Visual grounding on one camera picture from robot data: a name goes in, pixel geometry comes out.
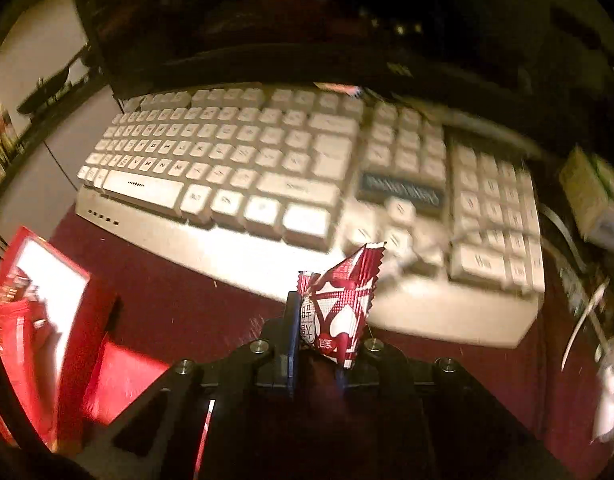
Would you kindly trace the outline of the red white patterned snack packet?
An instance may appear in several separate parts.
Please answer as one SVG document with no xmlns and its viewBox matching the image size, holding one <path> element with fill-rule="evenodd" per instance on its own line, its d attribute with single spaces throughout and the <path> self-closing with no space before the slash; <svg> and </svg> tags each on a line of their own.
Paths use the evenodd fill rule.
<svg viewBox="0 0 614 480">
<path fill-rule="evenodd" d="M 298 273 L 301 339 L 345 370 L 356 360 L 384 250 L 365 244 L 330 270 Z"/>
</svg>

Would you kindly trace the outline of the large red tissue pack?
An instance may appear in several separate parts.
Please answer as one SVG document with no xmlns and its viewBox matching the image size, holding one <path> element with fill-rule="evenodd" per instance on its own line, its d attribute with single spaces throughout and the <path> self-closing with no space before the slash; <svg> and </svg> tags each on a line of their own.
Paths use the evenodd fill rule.
<svg viewBox="0 0 614 480">
<path fill-rule="evenodd" d="M 25 415 L 45 444 L 51 441 L 53 422 L 39 389 L 37 356 L 51 334 L 41 301 L 0 302 L 0 357 Z"/>
</svg>

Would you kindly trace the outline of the red tray box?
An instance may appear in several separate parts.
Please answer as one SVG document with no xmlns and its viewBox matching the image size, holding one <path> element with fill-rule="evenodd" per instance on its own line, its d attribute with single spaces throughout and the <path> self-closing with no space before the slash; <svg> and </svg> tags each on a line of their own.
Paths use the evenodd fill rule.
<svg viewBox="0 0 614 480">
<path fill-rule="evenodd" d="M 0 417 L 13 441 L 80 451 L 82 406 L 116 294 L 26 226 L 0 263 Z"/>
</svg>

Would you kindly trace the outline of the clear plastic bottle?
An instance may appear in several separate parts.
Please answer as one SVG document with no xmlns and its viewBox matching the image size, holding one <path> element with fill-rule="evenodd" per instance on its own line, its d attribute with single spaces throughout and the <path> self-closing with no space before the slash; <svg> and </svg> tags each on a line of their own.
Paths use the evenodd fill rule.
<svg viewBox="0 0 614 480">
<path fill-rule="evenodd" d="M 593 439 L 614 442 L 614 337 L 600 361 L 601 396 L 596 408 Z"/>
</svg>

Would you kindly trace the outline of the white keyboard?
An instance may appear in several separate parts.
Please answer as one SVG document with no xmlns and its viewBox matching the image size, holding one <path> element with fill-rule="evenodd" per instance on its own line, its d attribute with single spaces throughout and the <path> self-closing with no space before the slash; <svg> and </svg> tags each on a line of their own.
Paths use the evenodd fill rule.
<svg viewBox="0 0 614 480">
<path fill-rule="evenodd" d="M 358 87 L 140 96 L 78 177 L 80 217 L 268 298 L 381 242 L 373 326 L 514 348 L 542 307 L 536 193 L 518 149 Z"/>
</svg>

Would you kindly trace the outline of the small white cardboard box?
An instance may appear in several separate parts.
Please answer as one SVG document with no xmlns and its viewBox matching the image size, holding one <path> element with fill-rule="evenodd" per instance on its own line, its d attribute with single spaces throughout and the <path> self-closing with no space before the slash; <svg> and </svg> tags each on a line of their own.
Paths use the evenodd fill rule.
<svg viewBox="0 0 614 480">
<path fill-rule="evenodd" d="M 614 253 L 614 168 L 576 146 L 560 182 L 582 239 Z"/>
</svg>

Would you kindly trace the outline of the black frying pan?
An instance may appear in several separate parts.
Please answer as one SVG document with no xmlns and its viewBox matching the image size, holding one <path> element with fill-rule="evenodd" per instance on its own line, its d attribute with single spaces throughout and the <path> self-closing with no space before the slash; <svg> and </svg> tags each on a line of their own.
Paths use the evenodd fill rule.
<svg viewBox="0 0 614 480">
<path fill-rule="evenodd" d="M 16 110 L 21 115 L 36 114 L 42 106 L 48 105 L 65 88 L 68 75 L 69 67 L 66 66 L 49 79 L 40 79 L 37 88 L 19 104 Z"/>
</svg>

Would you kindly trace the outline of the black TCL monitor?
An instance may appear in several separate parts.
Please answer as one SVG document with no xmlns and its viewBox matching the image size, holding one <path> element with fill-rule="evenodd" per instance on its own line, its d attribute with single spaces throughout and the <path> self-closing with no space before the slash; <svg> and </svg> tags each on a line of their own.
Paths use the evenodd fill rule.
<svg viewBox="0 0 614 480">
<path fill-rule="evenodd" d="M 117 96 L 432 66 L 531 96 L 553 73 L 546 0 L 76 0 Z"/>
</svg>

